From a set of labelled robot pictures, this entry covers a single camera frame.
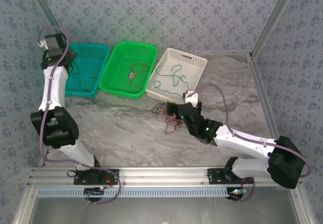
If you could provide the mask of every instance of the gray marble surface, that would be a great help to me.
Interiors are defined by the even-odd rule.
[[[213,83],[222,89],[235,129],[270,137],[247,57],[200,56],[208,62],[198,87]],[[225,122],[224,104],[215,88],[205,88],[199,100],[205,118]],[[165,135],[165,116],[151,113],[158,103],[146,95],[133,100],[103,91],[96,99],[66,98],[67,110],[79,126],[79,139],[102,166],[224,165],[231,156],[243,156],[236,150],[200,143],[185,126]],[[47,157],[66,158],[54,149]]]

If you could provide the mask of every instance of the plastic basket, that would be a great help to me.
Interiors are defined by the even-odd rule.
[[[70,47],[77,53],[77,57],[72,62],[65,95],[95,98],[110,48],[87,43],[73,43]]]
[[[195,90],[206,63],[204,58],[167,48],[150,76],[147,96],[183,103],[183,93]]]
[[[118,43],[104,68],[99,88],[119,96],[140,98],[146,90],[157,54],[153,45],[133,41]]]

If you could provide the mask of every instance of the green basket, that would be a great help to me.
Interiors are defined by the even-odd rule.
[[[119,96],[140,98],[146,90],[157,54],[153,45],[134,41],[118,43],[103,70],[99,88]]]

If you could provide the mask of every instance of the wall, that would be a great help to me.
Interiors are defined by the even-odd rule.
[[[43,25],[33,0],[0,0],[0,223],[11,223],[30,167],[39,163],[29,116],[42,95],[36,37]]]
[[[277,0],[47,0],[73,42],[249,52]]]
[[[291,0],[257,59],[280,134],[310,160],[309,199],[323,223],[323,0]]]

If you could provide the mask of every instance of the aluminum frame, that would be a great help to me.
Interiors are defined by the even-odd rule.
[[[67,171],[75,167],[34,167],[27,181],[20,204],[14,218],[14,224],[28,224],[37,198],[39,188],[75,188],[74,178],[68,177]],[[114,167],[120,170],[123,188],[127,187],[214,187],[208,183],[205,167]],[[279,186],[271,179],[255,178],[257,187]],[[219,184],[218,187],[236,185]],[[291,190],[293,203],[301,224],[315,224],[303,183],[299,182],[295,190]]]

